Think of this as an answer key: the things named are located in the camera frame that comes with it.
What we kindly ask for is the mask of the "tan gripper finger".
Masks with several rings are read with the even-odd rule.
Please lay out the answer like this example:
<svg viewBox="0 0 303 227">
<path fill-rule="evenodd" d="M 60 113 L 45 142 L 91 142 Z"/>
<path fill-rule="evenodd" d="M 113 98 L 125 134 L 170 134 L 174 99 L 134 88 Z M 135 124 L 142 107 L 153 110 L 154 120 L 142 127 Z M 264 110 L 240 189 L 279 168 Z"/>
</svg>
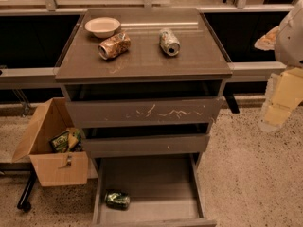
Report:
<svg viewBox="0 0 303 227">
<path fill-rule="evenodd" d="M 279 32 L 279 27 L 276 26 L 268 31 L 261 38 L 257 39 L 254 47 L 259 50 L 268 51 L 275 49 L 276 35 Z"/>
<path fill-rule="evenodd" d="M 262 131 L 279 130 L 292 111 L 303 101 L 303 69 L 291 68 L 272 74 L 267 82 L 261 107 L 259 127 Z"/>
</svg>

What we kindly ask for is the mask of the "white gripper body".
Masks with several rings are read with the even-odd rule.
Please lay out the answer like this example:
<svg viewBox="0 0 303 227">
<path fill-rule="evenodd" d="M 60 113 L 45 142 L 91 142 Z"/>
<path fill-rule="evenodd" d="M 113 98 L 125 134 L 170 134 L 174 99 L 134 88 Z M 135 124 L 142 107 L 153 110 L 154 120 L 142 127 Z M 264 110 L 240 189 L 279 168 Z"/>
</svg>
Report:
<svg viewBox="0 0 303 227">
<path fill-rule="evenodd" d="M 279 24 L 275 57 L 287 66 L 303 67 L 303 0 Z"/>
</svg>

